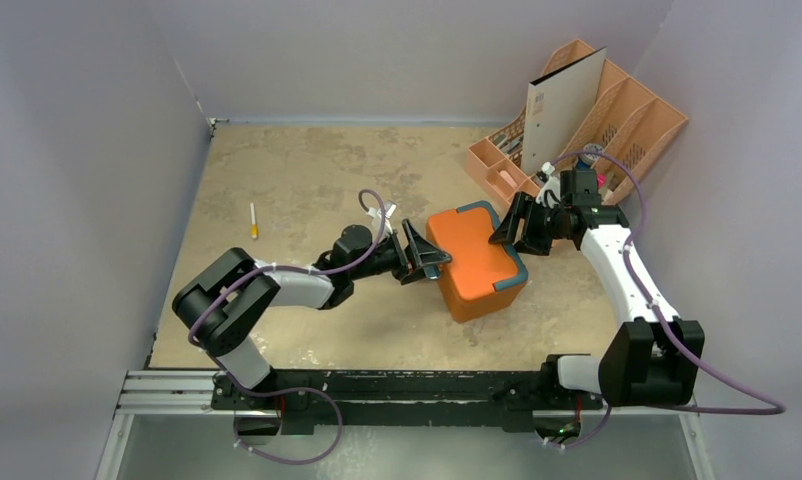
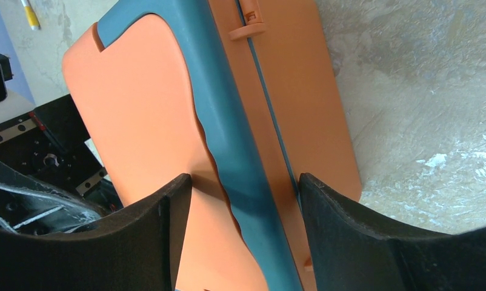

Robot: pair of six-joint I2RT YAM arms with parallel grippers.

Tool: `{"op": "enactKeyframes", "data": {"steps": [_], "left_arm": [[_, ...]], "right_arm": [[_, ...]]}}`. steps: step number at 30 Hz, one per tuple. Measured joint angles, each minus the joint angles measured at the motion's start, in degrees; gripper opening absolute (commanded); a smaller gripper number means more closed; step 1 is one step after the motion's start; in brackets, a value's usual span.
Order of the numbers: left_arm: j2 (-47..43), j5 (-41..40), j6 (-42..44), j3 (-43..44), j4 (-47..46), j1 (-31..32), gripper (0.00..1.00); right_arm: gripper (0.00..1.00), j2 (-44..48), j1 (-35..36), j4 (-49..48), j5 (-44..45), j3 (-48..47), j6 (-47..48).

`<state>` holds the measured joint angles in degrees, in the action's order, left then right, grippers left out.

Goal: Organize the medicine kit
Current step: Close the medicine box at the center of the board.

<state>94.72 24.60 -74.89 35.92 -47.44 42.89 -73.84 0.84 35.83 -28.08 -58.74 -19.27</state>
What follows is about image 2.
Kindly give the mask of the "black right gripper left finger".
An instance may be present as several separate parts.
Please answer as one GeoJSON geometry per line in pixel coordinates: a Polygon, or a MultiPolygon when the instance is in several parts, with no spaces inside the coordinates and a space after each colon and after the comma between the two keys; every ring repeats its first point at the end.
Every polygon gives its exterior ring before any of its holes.
{"type": "Polygon", "coordinates": [[[191,192],[183,173],[77,233],[0,230],[0,290],[174,290],[191,192]]]}

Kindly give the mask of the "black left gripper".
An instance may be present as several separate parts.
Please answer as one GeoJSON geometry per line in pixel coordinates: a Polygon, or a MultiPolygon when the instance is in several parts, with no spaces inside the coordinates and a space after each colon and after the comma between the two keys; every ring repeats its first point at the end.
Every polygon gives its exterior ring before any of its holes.
{"type": "Polygon", "coordinates": [[[0,122],[0,230],[73,233],[122,209],[89,138],[71,95],[0,122]]]}

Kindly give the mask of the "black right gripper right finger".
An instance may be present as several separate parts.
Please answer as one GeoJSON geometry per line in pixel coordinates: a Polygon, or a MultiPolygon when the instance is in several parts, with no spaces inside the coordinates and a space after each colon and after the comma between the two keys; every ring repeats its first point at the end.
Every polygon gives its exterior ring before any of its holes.
{"type": "Polygon", "coordinates": [[[449,235],[411,226],[309,173],[299,189],[319,290],[486,290],[486,227],[449,235]]]}

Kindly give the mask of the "orange medicine kit box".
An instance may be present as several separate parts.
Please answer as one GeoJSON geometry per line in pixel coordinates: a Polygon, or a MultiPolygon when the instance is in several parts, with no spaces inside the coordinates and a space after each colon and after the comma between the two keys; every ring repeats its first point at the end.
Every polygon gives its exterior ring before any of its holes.
{"type": "MultiPolygon", "coordinates": [[[[362,190],[317,4],[207,2],[301,290],[317,290],[299,177],[311,173],[353,200],[362,190]]],[[[148,14],[105,46],[98,22],[65,53],[64,79],[124,206],[191,176],[175,290],[270,290],[232,214],[171,28],[148,14]]]]}

